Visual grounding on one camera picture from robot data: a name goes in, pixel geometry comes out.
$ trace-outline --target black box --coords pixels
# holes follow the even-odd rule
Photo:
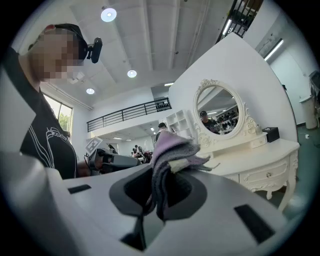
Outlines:
[[[267,127],[262,129],[262,131],[267,133],[266,139],[268,142],[274,142],[280,138],[278,127]]]

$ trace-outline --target ceiling light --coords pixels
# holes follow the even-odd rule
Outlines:
[[[106,8],[101,12],[101,20],[104,22],[112,22],[117,17],[117,11],[113,8]]]
[[[222,35],[225,35],[225,34],[227,33],[227,31],[229,30],[231,21],[232,21],[231,19],[228,20],[228,22],[227,22],[227,24],[226,24],[226,26],[225,26],[225,28],[224,28],[224,30],[223,30]]]
[[[92,89],[92,88],[88,88],[88,89],[86,89],[86,93],[87,93],[87,94],[94,94],[94,93],[95,93],[95,90]]]
[[[271,49],[271,51],[264,57],[264,60],[266,61],[271,57],[272,54],[275,53],[275,51],[283,44],[284,40],[280,38],[280,40],[276,43],[276,45]]]
[[[128,71],[128,77],[135,78],[136,75],[137,75],[137,72],[135,70],[131,69]]]

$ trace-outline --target tree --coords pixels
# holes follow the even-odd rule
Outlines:
[[[63,113],[60,112],[60,114],[59,114],[59,124],[60,124],[62,130],[68,131],[69,119],[70,119],[69,116],[64,115]]]

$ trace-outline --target railing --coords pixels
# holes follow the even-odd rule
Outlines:
[[[252,21],[256,17],[263,0],[240,0],[238,4],[237,2],[239,2],[239,0],[233,1],[223,29],[221,30],[220,35],[215,43],[218,43],[231,32],[234,32],[239,37],[243,38],[245,32],[249,29]]]
[[[132,118],[145,116],[148,114],[170,110],[171,105],[168,98],[161,98],[154,101],[149,101],[139,105],[127,107],[110,114],[98,117],[87,122],[87,130],[91,132],[93,130],[110,126],[119,122],[123,122]]]

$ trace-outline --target gray cloth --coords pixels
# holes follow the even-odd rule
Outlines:
[[[157,205],[156,213],[162,219],[163,211],[168,207],[166,179],[168,173],[171,172],[171,161],[186,159],[183,168],[211,171],[211,168],[203,166],[209,161],[210,157],[195,156],[199,150],[200,146],[192,144],[188,139],[166,130],[161,132],[152,156],[152,194],[146,203],[145,209],[148,209],[146,214],[152,212]]]

